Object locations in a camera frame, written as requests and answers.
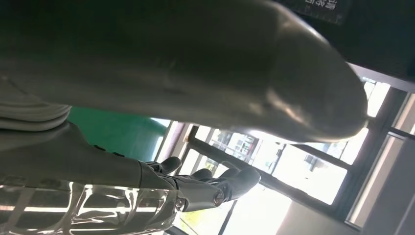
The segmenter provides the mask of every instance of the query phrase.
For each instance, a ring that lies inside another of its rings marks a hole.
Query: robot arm
[[[0,235],[151,233],[259,181],[252,168],[167,176],[99,150],[66,121],[71,105],[295,142],[366,123],[359,78],[277,3],[0,4]]]

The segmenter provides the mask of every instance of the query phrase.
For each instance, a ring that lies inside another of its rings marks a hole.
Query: metal screw
[[[223,192],[218,191],[213,198],[213,203],[215,204],[215,206],[219,206],[223,203],[224,200],[225,196],[223,195]]]

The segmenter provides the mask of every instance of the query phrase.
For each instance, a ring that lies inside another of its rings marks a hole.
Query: window
[[[288,145],[272,175],[330,205],[346,173],[341,167]]]
[[[361,80],[364,83],[365,92],[368,97],[368,115],[376,117],[391,86],[366,77],[361,77]]]
[[[290,198],[257,185],[238,199],[223,235],[275,235],[290,205]]]
[[[368,97],[368,116],[371,118],[367,127],[353,138],[337,143],[294,144],[270,135],[257,135],[254,131],[241,134],[194,126],[183,151],[187,158],[181,173],[192,173],[203,167],[212,169],[215,173],[220,172],[220,168],[226,170],[225,166],[255,167],[261,174],[260,183],[264,187],[257,189],[256,197],[260,200],[256,203],[265,203],[273,208],[272,203],[266,203],[266,195],[268,192],[275,193],[270,198],[277,199],[283,193],[292,200],[345,222],[356,199],[362,195],[360,191],[366,182],[365,178],[371,173],[372,165],[381,161],[377,159],[386,158],[379,154],[382,146],[387,145],[382,145],[386,137],[388,136],[387,141],[394,140],[395,146],[405,138],[415,138],[412,134],[415,131],[415,118],[410,115],[415,113],[415,94],[405,99],[407,93],[404,91],[366,77],[361,79]],[[247,200],[249,196],[238,200],[238,203],[245,198]],[[361,211],[367,207],[370,194],[367,198]],[[219,235],[250,231],[250,228],[244,228],[249,223],[244,214],[238,213],[243,211],[239,209],[242,208],[242,203],[238,203],[230,206],[228,212],[233,212],[231,216],[217,216],[225,226],[219,230]],[[244,210],[251,213],[249,206]],[[266,221],[266,218],[259,218],[255,223],[260,224],[262,221]],[[277,228],[269,228],[261,233],[275,234],[274,229]]]
[[[369,130],[367,128],[363,128],[355,137],[349,141],[340,141],[332,144],[307,143],[307,145],[351,165],[356,159],[368,132]]]

